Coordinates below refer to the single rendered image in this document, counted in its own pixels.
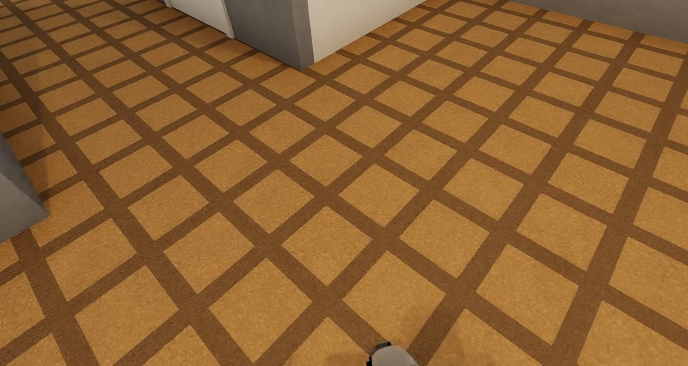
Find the white robot leg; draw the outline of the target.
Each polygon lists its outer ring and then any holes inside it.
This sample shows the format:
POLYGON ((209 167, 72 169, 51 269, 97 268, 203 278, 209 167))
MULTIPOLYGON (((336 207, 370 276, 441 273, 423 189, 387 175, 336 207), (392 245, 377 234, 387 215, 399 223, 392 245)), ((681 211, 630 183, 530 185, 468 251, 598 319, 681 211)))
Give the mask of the white robot leg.
POLYGON ((420 366, 407 350, 385 341, 376 344, 366 366, 420 366))

